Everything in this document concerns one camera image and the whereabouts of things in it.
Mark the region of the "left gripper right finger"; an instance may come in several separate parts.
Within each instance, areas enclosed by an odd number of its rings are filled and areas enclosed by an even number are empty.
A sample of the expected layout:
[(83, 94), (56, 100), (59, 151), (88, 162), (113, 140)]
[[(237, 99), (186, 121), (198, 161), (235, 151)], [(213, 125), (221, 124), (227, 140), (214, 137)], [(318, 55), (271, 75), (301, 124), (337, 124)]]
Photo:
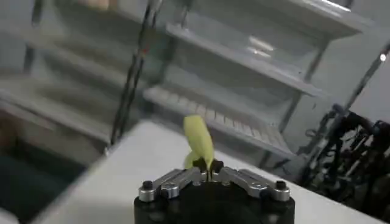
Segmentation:
[(210, 178), (224, 185), (233, 183), (254, 198), (261, 198), (262, 195), (267, 194), (275, 201), (290, 199), (290, 189), (284, 181), (271, 181), (248, 169), (235, 170), (216, 159), (210, 165)]

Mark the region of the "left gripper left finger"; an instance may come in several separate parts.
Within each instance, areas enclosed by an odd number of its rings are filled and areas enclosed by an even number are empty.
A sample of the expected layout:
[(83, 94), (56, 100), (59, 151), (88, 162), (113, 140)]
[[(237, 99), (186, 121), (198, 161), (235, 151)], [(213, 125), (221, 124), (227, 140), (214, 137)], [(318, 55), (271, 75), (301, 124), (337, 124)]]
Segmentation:
[(193, 161), (189, 169), (174, 169), (155, 181), (146, 180), (138, 189), (138, 199), (150, 203), (159, 196), (177, 198), (189, 184), (199, 186), (208, 179), (207, 164), (203, 158)]

